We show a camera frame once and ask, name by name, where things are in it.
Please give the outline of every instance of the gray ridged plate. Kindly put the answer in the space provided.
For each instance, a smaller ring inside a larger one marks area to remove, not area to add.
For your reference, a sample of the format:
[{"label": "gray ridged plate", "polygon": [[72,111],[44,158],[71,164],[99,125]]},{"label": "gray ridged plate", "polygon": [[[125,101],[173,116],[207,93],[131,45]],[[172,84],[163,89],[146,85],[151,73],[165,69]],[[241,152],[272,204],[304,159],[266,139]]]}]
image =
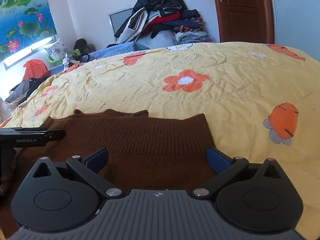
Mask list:
[{"label": "gray ridged plate", "polygon": [[209,201],[185,190],[132,190],[108,200],[87,224],[47,234],[21,228],[10,240],[302,240],[296,232],[255,235],[226,223]]}]

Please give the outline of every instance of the door frame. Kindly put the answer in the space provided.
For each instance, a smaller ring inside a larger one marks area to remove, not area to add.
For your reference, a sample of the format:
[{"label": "door frame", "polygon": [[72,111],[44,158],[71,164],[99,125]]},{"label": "door frame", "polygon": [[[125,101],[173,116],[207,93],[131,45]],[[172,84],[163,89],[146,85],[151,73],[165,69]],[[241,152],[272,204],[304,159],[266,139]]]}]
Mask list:
[{"label": "door frame", "polygon": [[[222,25],[222,14],[220,8],[220,0],[214,0],[216,4],[218,27],[219,27],[219,38],[220,42],[224,42],[225,38],[223,36],[223,25]],[[266,27],[267,27],[267,43],[274,44],[275,42],[275,26],[273,18],[273,6],[272,0],[263,0],[265,14],[266,14]]]}]

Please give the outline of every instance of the logo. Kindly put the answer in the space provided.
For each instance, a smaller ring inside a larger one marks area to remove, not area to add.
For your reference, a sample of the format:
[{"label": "logo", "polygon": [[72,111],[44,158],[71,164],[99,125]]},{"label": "logo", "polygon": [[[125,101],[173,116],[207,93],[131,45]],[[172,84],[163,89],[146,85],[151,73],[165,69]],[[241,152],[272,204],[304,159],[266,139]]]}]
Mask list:
[{"label": "logo", "polygon": [[20,142],[36,142],[37,139],[23,139],[23,140],[16,140],[16,142],[20,143]]},{"label": "logo", "polygon": [[162,197],[162,196],[164,196],[164,194],[162,194],[161,192],[157,192],[157,193],[155,193],[154,194],[156,197]]}]

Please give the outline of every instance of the blue gripper pad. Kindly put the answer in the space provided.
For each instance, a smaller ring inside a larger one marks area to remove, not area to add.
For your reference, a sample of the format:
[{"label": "blue gripper pad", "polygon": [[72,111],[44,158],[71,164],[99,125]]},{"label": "blue gripper pad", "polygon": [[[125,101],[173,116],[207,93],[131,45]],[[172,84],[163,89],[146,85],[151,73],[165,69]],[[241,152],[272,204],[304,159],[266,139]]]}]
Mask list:
[{"label": "blue gripper pad", "polygon": [[220,174],[234,163],[233,159],[214,148],[207,149],[206,157],[211,169],[217,174]]},{"label": "blue gripper pad", "polygon": [[93,172],[98,173],[108,164],[108,160],[108,150],[98,150],[90,157],[87,157],[86,161],[84,162],[84,166],[86,166]]}]

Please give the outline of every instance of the pillow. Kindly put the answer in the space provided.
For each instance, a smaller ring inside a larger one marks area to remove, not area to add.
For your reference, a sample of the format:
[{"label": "pillow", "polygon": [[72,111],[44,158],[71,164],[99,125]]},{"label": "pillow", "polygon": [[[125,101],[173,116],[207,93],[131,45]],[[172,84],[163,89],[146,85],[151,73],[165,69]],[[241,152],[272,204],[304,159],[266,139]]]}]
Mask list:
[{"label": "pillow", "polygon": [[66,53],[71,57],[71,52],[64,46],[62,41],[58,39],[50,47],[44,48],[53,60],[65,58]]}]

